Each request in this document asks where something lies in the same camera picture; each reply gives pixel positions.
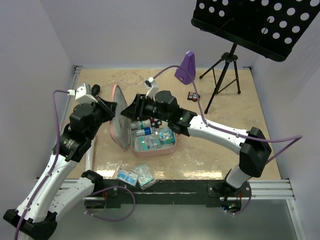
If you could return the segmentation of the teal blister pack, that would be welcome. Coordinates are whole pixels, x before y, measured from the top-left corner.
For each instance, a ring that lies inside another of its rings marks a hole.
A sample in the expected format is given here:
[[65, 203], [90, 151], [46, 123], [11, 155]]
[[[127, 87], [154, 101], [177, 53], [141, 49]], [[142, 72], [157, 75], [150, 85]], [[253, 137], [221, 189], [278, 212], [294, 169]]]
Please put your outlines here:
[[155, 177], [154, 173], [150, 170], [147, 164], [141, 164], [135, 167], [133, 172], [138, 175], [137, 181], [141, 190], [146, 190], [158, 182], [158, 179]]

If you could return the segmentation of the blue white sachet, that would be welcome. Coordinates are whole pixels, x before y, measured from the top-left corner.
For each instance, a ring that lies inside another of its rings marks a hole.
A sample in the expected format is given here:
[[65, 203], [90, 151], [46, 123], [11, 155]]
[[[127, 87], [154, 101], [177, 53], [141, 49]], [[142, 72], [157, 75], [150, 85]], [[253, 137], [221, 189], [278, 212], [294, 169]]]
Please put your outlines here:
[[129, 184], [129, 185], [135, 187], [139, 176], [134, 172], [126, 171], [126, 170], [120, 168], [116, 174], [116, 178], [118, 180], [125, 182], [126, 184]]

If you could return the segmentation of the white blue small bottle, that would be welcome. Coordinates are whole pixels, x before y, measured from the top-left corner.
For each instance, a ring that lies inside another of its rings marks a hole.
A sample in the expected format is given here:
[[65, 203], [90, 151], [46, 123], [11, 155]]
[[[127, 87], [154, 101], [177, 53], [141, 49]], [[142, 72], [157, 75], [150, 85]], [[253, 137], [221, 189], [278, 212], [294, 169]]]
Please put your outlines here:
[[152, 134], [152, 129], [149, 128], [149, 127], [143, 128], [143, 129], [137, 129], [135, 131], [135, 134], [136, 134], [137, 137], [151, 135]]

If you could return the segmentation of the black handled scissors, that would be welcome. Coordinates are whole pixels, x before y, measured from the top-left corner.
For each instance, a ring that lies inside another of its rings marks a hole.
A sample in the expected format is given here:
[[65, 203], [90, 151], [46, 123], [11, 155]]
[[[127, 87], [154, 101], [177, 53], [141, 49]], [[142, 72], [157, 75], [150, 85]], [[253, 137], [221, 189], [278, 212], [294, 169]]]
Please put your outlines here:
[[153, 129], [154, 134], [158, 134], [160, 130], [160, 126], [162, 125], [162, 121], [159, 119], [153, 119], [151, 122], [151, 127]]

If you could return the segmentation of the teal topped zip bag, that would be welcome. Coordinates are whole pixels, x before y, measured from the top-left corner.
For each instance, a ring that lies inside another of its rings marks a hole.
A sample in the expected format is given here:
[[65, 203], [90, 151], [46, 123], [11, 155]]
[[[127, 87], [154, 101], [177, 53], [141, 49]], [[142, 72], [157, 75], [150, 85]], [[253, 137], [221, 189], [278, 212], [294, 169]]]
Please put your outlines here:
[[140, 147], [142, 151], [157, 149], [161, 146], [161, 142], [156, 135], [145, 135], [139, 137]]

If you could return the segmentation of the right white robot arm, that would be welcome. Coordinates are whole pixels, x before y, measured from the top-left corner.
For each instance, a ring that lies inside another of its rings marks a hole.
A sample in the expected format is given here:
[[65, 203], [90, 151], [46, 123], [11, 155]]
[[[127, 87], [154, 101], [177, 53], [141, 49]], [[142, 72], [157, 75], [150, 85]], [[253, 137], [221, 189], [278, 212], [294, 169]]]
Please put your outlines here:
[[178, 135], [204, 139], [237, 154], [239, 163], [230, 170], [222, 185], [223, 192], [230, 197], [235, 196], [247, 180], [262, 175], [272, 151], [260, 129], [237, 129], [209, 121], [180, 107], [168, 90], [159, 91], [154, 98], [138, 93], [120, 114], [130, 120], [155, 118], [167, 122]]

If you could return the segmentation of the pink medicine kit case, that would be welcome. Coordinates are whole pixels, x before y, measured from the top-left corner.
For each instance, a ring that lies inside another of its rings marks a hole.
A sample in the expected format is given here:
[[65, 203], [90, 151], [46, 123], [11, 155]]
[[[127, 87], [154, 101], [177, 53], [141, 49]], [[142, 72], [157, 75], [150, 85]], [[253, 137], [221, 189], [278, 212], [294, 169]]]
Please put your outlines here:
[[112, 101], [117, 103], [115, 117], [110, 121], [110, 136], [124, 151], [132, 149], [139, 158], [172, 154], [176, 151], [177, 135], [157, 119], [132, 121], [121, 115], [128, 105], [120, 86], [115, 84]]

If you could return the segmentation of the white green bottle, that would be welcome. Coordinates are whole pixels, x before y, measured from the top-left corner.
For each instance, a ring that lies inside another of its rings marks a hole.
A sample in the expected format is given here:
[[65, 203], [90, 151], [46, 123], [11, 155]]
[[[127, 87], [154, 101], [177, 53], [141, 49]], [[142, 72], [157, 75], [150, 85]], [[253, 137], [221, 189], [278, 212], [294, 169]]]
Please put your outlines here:
[[143, 120], [143, 121], [133, 121], [130, 124], [131, 128], [133, 130], [141, 130], [141, 129], [145, 129], [145, 128], [150, 128], [151, 127], [151, 121], [148, 120]]

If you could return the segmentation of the large blue packet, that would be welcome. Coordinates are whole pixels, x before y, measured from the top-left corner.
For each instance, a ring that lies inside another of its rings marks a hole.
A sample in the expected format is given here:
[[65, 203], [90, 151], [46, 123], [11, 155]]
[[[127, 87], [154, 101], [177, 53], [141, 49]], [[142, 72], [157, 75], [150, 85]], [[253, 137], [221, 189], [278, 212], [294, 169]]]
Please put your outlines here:
[[175, 142], [174, 134], [172, 130], [167, 126], [159, 128], [158, 138], [162, 145], [171, 144]]

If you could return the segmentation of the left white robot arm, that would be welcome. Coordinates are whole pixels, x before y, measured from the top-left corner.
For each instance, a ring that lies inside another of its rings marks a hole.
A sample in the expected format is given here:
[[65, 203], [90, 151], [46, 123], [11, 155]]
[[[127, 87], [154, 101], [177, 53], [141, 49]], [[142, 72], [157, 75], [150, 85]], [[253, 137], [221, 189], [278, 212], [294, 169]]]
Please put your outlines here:
[[95, 102], [80, 103], [73, 108], [69, 123], [57, 138], [49, 162], [32, 191], [17, 208], [5, 212], [3, 219], [16, 228], [16, 240], [48, 240], [59, 217], [82, 198], [103, 192], [103, 177], [87, 170], [75, 186], [56, 198], [69, 173], [92, 146], [100, 126], [116, 116], [116, 102], [99, 96], [94, 99]]

